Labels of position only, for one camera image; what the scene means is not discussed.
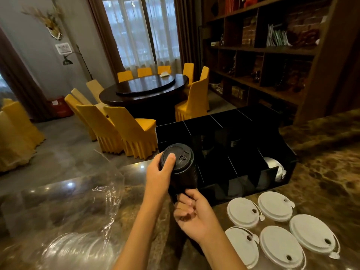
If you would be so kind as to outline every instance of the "clear plastic wrap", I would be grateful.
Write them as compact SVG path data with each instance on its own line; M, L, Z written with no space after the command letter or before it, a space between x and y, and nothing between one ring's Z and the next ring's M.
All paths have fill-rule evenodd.
M26 265L44 270L112 267L124 244L115 222L124 176L95 151L78 164L79 173L83 176L2 201L6 228Z

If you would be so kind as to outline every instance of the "black round table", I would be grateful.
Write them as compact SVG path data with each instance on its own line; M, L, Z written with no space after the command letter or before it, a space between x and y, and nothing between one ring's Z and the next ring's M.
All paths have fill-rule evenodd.
M186 99L182 90L188 82L182 74L153 75L116 83L99 97L109 106L126 107L134 118L151 118L162 125L175 122L174 106Z

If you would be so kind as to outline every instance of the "person's right hand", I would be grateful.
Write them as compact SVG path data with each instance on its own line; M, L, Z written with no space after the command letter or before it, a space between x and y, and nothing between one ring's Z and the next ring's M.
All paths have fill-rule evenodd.
M197 189L179 194L174 217L180 228L201 245L211 234L223 231L207 199Z

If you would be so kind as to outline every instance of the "deer head wall decoration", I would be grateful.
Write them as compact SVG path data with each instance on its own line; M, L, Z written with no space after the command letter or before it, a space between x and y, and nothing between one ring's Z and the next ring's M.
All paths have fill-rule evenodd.
M56 23L56 16L61 18L62 12L60 8L54 7L54 11L52 13L46 12L46 15L44 15L38 8L34 7L23 7L23 10L21 13L25 15L31 15L34 18L38 19L40 22L42 22L52 37L54 37L56 40L60 41L62 38L62 34L60 31L60 27Z

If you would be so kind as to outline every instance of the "white curtain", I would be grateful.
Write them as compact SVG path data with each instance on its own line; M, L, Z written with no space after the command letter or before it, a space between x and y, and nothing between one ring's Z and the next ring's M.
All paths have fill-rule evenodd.
M103 0L117 48L126 70L137 76L138 67L171 65L174 73L181 72L178 32L173 0L146 0L152 38L141 0ZM154 42L155 54L150 40Z
M14 101L17 100L6 81L0 75L0 107L2 106L2 99L12 99Z

